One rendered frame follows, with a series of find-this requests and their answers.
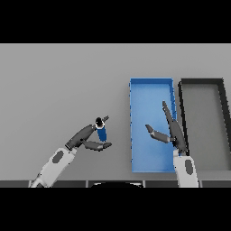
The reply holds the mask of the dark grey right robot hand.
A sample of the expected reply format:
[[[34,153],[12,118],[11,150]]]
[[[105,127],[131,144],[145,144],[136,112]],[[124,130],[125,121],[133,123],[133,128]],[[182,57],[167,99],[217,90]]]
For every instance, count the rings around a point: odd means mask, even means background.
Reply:
[[[152,139],[163,143],[172,143],[172,145],[179,151],[179,154],[189,154],[189,150],[186,145],[184,134],[180,125],[176,119],[171,116],[170,109],[165,101],[162,102],[162,110],[166,116],[170,134],[163,134],[157,130],[154,130],[150,125],[146,125],[146,129]]]

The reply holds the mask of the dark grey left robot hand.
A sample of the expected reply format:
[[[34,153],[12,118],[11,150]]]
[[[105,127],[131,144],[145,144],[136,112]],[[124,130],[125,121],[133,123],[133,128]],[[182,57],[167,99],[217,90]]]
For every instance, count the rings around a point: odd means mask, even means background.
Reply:
[[[101,118],[103,122],[105,122],[109,116],[105,116]],[[74,148],[79,148],[81,145],[84,145],[86,149],[90,149],[93,151],[103,151],[104,149],[110,147],[112,144],[105,142],[97,143],[97,142],[91,142],[88,140],[88,138],[95,132],[96,129],[96,123],[93,125],[87,125],[81,130],[79,130],[67,143],[65,144],[65,147],[72,151]]]

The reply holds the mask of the dark grey bin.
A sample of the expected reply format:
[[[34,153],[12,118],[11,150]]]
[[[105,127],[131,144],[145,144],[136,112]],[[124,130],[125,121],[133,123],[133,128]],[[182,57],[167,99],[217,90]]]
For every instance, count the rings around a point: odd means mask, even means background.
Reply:
[[[182,126],[198,171],[231,171],[231,117],[223,79],[181,79]]]

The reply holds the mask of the blue pipe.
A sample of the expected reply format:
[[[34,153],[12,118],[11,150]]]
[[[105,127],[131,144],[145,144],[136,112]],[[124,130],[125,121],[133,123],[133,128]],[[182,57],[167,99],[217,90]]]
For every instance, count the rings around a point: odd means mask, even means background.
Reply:
[[[97,134],[98,134],[99,140],[101,142],[105,142],[106,141],[105,123],[103,122],[103,120],[100,117],[98,117],[96,119],[96,129],[97,129]]]

